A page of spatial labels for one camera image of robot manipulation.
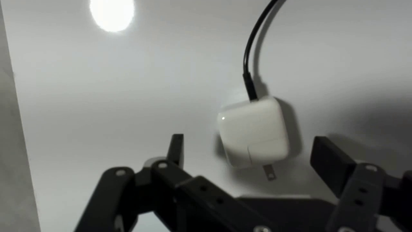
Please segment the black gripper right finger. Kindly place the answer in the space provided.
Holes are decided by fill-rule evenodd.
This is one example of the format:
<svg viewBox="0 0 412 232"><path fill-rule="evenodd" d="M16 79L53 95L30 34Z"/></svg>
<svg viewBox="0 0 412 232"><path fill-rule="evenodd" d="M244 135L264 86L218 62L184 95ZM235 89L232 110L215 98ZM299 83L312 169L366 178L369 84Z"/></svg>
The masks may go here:
<svg viewBox="0 0 412 232"><path fill-rule="evenodd" d="M375 232L380 216L412 232L412 172L401 178L357 163L327 137L316 137L311 165L339 199L327 232Z"/></svg>

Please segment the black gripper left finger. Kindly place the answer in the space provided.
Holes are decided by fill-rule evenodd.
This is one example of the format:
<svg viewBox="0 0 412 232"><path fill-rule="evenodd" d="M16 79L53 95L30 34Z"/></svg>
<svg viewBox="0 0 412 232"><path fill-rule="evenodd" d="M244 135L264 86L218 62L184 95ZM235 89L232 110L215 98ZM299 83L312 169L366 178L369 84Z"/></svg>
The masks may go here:
<svg viewBox="0 0 412 232"><path fill-rule="evenodd" d="M106 171L75 232L133 232L154 213L170 232L241 232L241 203L183 168L184 136L174 135L164 159L136 173Z"/></svg>

